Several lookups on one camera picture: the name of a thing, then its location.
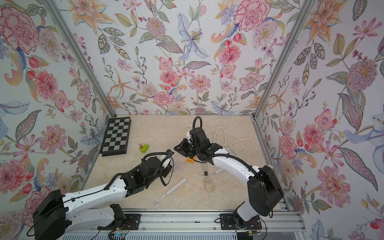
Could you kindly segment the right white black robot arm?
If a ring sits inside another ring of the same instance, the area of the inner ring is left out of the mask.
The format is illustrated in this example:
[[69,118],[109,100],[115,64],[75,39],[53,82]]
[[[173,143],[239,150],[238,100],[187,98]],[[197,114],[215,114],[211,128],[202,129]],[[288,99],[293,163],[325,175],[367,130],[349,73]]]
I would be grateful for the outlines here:
[[224,169],[247,186],[248,199],[234,211],[238,225],[258,215],[272,216],[274,207],[284,198],[284,191],[271,166],[258,167],[246,163],[221,145],[210,142],[202,128],[190,130],[188,137],[174,150],[184,157],[196,157],[202,163]]

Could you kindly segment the white electric toothbrush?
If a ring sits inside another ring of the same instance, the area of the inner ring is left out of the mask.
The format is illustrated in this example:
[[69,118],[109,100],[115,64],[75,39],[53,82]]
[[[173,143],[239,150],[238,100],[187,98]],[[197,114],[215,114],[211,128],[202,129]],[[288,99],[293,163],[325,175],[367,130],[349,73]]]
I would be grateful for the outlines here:
[[171,195],[173,192],[178,190],[183,184],[185,184],[188,181],[187,178],[182,178],[178,183],[176,183],[174,186],[172,186],[165,194],[163,194],[158,200],[154,201],[154,206],[158,204],[162,199],[165,197]]
[[223,168],[219,168],[219,169],[217,169],[217,170],[214,171],[214,174],[215,174],[215,175],[218,175],[218,174],[220,174],[220,173],[222,173],[222,172],[224,172],[224,171],[225,171],[225,169],[223,169]]

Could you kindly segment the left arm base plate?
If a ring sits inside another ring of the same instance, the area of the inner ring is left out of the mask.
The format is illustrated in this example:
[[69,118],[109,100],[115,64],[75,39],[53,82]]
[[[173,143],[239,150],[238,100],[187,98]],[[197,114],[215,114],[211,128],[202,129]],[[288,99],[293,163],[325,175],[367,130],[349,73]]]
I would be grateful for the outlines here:
[[140,220],[141,220],[140,214],[125,214],[124,219],[113,220],[113,222],[106,227],[97,227],[97,230],[100,230],[100,231],[138,230]]

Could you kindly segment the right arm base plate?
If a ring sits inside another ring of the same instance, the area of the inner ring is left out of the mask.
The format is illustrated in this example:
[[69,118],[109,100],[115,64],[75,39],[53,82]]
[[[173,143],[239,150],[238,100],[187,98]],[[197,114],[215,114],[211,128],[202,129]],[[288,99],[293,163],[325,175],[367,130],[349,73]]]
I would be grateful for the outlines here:
[[262,224],[259,215],[256,215],[249,221],[244,221],[234,214],[220,214],[219,223],[222,230],[262,230]]

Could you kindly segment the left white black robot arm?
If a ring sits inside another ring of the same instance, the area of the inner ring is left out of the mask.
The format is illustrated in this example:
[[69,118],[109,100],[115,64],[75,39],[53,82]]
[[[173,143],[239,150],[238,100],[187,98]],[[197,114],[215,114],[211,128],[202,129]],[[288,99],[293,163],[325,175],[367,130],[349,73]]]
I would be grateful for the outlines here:
[[100,204],[129,197],[147,189],[153,181],[160,178],[164,184],[169,161],[174,152],[147,154],[141,164],[126,173],[117,173],[106,185],[101,185],[87,191],[62,194],[60,190],[49,193],[33,213],[34,236],[42,240],[48,236],[48,231],[59,228],[59,236],[64,234],[69,226],[70,218],[75,214],[88,210]]

